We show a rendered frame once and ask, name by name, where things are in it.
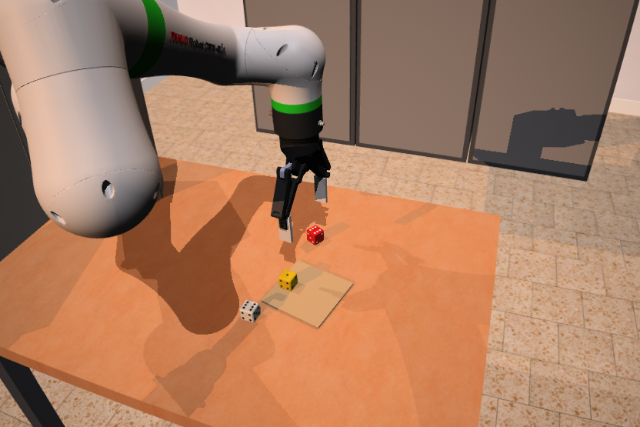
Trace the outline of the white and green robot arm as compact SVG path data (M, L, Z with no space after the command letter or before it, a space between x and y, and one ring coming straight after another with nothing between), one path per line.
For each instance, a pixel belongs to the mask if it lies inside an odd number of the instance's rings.
M266 86L276 135L303 140L325 125L325 49L299 25L212 24L159 0L0 0L0 51L38 202L81 237L133 229L160 192L131 78Z

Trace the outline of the white die with black pips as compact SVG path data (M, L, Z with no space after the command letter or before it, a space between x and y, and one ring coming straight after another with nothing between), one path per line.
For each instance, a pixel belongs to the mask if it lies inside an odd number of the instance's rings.
M260 314L259 304L257 302L245 300L242 307L239 309L241 319L248 322L255 322Z

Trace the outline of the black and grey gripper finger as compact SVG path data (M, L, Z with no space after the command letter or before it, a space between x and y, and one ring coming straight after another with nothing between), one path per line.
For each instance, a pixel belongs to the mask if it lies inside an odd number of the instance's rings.
M308 161L311 163L310 170L315 174L315 200L326 204L328 202L327 178L330 177L330 172L327 170L330 170L331 165L323 149L322 139L319 139L318 151L314 155L309 155Z
M276 169L275 193L272 203L271 217L278 219L279 237L286 242L293 242L292 234L292 217L290 211L294 202L295 193L298 184L302 182L302 178L308 163L302 162L299 170L298 178L292 178L292 164L289 162L283 168Z

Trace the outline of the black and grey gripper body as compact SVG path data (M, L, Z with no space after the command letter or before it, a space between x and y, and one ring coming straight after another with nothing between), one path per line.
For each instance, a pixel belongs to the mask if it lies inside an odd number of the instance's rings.
M291 174L298 176L302 162L307 162L308 166L304 174L310 169L311 163L308 161L307 155L314 155L319 148L319 134L312 138L303 140L289 140L279 136L280 149L286 156L287 165L292 164Z

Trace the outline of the tan flat mat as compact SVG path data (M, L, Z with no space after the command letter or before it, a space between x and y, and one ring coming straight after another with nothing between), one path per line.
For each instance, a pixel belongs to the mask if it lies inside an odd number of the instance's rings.
M317 329L353 286L352 282L301 261L289 271L297 273L298 283L293 290L280 288L277 282L261 302Z

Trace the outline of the dark red die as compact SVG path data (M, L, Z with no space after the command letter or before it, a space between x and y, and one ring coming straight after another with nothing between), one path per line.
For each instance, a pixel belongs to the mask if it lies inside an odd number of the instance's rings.
M317 225L307 230L307 239L314 245L324 240L324 230L320 229Z

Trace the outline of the yellow die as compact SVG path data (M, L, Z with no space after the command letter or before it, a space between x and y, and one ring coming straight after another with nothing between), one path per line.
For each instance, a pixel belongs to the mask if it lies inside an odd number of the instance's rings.
M278 277L279 287L286 290L293 290L298 283L297 273L285 269Z

